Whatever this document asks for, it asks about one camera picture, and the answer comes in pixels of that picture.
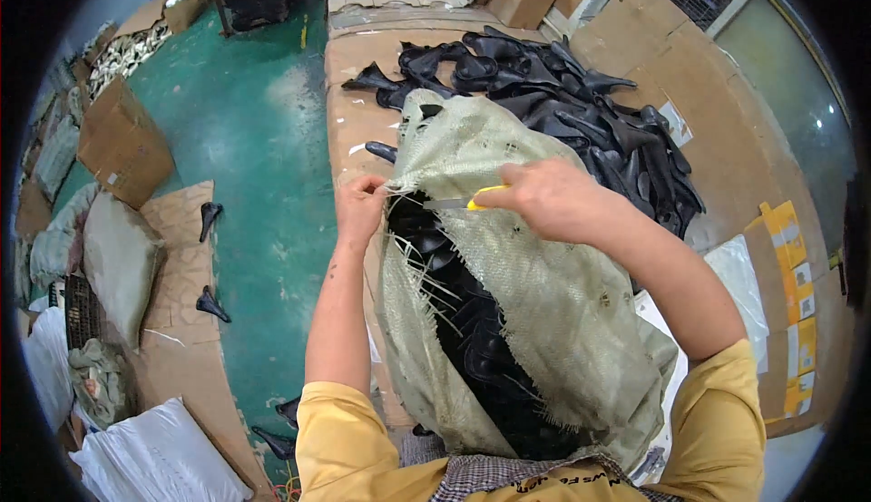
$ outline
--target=hand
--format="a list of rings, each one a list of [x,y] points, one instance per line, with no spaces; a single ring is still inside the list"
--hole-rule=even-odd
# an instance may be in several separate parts
[[[597,246],[634,208],[622,195],[561,158],[499,169],[507,189],[475,196],[482,207],[516,211],[542,239]]]
[[[378,175],[362,175],[335,192],[335,218],[339,245],[365,252],[372,235],[381,224],[387,180]]]

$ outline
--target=yellow knife handle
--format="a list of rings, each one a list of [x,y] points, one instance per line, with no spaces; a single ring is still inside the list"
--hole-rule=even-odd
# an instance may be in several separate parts
[[[486,210],[486,209],[489,209],[489,208],[486,208],[486,207],[481,207],[480,205],[478,205],[477,203],[475,203],[475,196],[481,194],[482,192],[486,192],[486,191],[488,191],[488,190],[506,189],[506,188],[508,188],[509,186],[511,186],[511,185],[509,185],[509,184],[500,184],[500,185],[497,186],[497,187],[486,187],[486,188],[484,188],[484,189],[480,189],[479,191],[475,192],[475,195],[472,197],[471,200],[469,200],[469,203],[466,205],[466,209],[469,210],[469,211],[480,211],[480,210]]]

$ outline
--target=yellow sleeve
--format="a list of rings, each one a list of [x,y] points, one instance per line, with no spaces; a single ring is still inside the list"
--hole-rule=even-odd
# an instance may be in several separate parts
[[[387,429],[357,389],[309,383],[302,389],[296,417],[296,465],[308,501],[372,499],[372,478],[399,468],[399,453]]]
[[[690,371],[671,409],[671,433],[659,484],[647,487],[687,500],[758,499],[766,433],[746,339]]]

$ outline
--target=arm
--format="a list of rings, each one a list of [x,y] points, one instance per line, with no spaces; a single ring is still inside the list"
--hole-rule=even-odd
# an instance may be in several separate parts
[[[746,337],[732,297],[705,261],[622,195],[568,161],[505,164],[511,187],[475,203],[514,210],[543,239],[593,246],[651,294],[690,360],[703,360]]]
[[[335,193],[339,238],[314,308],[306,345],[306,384],[331,381],[369,394],[363,319],[363,256],[382,219],[384,179],[358,177]]]

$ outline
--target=yellow shirt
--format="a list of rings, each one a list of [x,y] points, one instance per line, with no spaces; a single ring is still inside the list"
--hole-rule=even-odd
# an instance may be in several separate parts
[[[425,502],[448,463],[399,467],[399,454],[367,396],[336,383],[305,386],[297,412],[296,464],[304,502]],[[756,500],[762,487],[765,426],[756,362],[741,340],[690,371],[671,410],[672,446],[659,484],[687,500]],[[596,464],[581,461],[524,481],[476,492],[467,502],[646,500]]]

